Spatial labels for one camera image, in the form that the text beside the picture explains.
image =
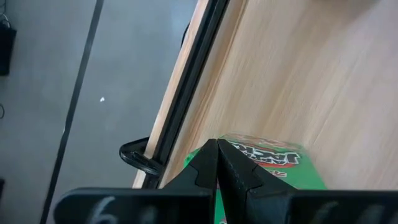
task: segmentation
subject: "wooden table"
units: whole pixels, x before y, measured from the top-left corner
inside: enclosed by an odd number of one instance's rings
[[[178,127],[159,187],[189,152],[233,131],[302,144],[331,189],[396,189],[398,1],[230,0],[201,48],[192,100],[176,108],[214,2],[197,4],[146,148],[151,157]],[[184,116],[170,124],[173,110]]]

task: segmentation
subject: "black edge trim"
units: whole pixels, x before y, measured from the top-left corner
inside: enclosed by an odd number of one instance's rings
[[[81,56],[80,67],[77,73],[75,87],[73,89],[72,98],[69,104],[69,110],[67,113],[67,118],[65,121],[65,129],[63,130],[60,146],[57,153],[57,158],[55,160],[54,168],[51,175],[49,189],[47,190],[47,196],[44,201],[43,212],[40,218],[40,224],[46,224],[47,218],[50,213],[51,202],[54,196],[55,187],[57,186],[58,176],[60,174],[63,156],[65,155],[65,150],[67,147],[67,142],[69,138],[70,129],[72,127],[73,117],[75,115],[77,102],[80,95],[81,86],[85,78],[86,68],[88,60],[90,59],[91,47],[93,46],[94,37],[97,31],[97,26],[100,21],[102,7],[104,5],[104,0],[97,0],[93,12],[93,17],[91,18],[90,28],[88,30],[88,35],[86,39],[85,48],[83,55]]]
[[[193,47],[183,69],[176,94],[170,105],[165,124],[152,158],[164,168],[167,167],[169,162],[175,141],[190,106],[228,3],[229,0],[209,0],[204,11],[203,19],[199,25],[195,40],[193,41]],[[156,189],[159,187],[163,174],[164,170],[159,177],[147,175],[142,188]]]

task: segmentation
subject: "snack package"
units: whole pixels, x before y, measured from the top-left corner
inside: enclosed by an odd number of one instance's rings
[[[326,189],[304,148],[298,144],[242,134],[227,134],[220,139],[229,141],[266,171],[297,189]],[[197,149],[187,156],[184,167],[199,150]],[[220,189],[216,193],[215,210],[215,224],[219,223],[226,223]]]

